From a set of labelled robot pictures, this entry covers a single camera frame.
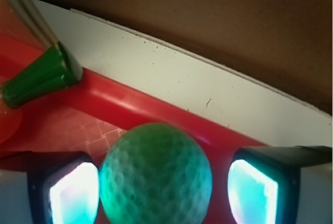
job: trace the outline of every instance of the brown ceiling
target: brown ceiling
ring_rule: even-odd
[[[332,111],[332,0],[44,1],[153,35]]]

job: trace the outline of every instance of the golf ball dimples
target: golf ball dimples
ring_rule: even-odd
[[[112,224],[201,223],[212,173],[200,146],[169,125],[151,123],[124,134],[100,170],[100,197]]]

